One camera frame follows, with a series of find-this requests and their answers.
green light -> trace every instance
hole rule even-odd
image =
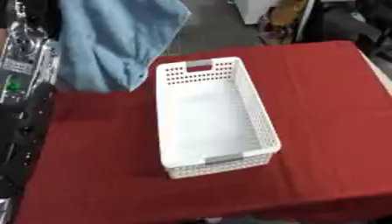
[[[19,78],[16,75],[11,75],[7,81],[7,90],[17,92],[20,89]]]

white cabinet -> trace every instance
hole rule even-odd
[[[271,6],[277,5],[279,0],[234,0],[246,25],[259,22]]]

black cable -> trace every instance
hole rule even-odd
[[[7,0],[0,0],[0,29],[7,27],[6,21],[6,3]]]

basket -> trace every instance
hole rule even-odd
[[[160,157],[173,179],[266,165],[281,144],[236,57],[157,67]]]

basket handle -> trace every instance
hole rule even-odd
[[[201,59],[186,62],[186,71],[188,73],[210,71],[213,69],[213,61],[211,59]]]
[[[242,160],[242,153],[222,156],[222,157],[208,157],[206,158],[206,165],[216,165],[216,164],[224,164],[228,162],[234,162],[237,160]]]

